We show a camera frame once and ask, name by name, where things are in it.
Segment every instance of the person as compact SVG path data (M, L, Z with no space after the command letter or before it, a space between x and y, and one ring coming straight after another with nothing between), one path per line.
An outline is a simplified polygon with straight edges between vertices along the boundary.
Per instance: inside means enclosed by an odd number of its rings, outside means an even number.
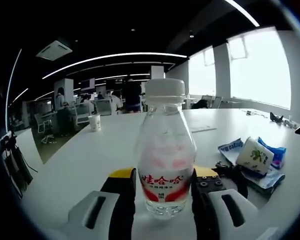
M98 93L98 96L97 96L97 98L98 98L99 100L101 100L101 99L105 99L105 98L104 98L104 96L102 96L101 92L99 92L99 93Z
M123 109L119 91L113 91L110 98L111 98L111 108L115 112Z
M65 103L65 90L63 87L58 88L57 95L55 97L55 111L58 111L64 107Z
M141 107L141 86L131 78L125 83L125 110L127 113L139 113Z
M87 104L89 104L90 112L93 113L93 112L95 111L95 107L94 107L93 103L90 102L89 99L90 99L90 96L89 96L89 95L84 95L84 96L82 97L81 103L87 103Z

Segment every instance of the plastic water bottle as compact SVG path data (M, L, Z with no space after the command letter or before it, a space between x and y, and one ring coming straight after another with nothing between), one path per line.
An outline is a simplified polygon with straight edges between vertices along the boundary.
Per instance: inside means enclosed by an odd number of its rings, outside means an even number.
M148 112L136 143L146 208L163 218L182 211L194 170L196 145L182 112L185 83L151 79L145 84Z

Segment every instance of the bottle label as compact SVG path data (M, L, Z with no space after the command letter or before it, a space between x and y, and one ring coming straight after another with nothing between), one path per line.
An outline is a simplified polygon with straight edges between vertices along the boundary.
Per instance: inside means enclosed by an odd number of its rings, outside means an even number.
M138 169L145 197L153 202L176 202L186 199L193 168L153 174Z

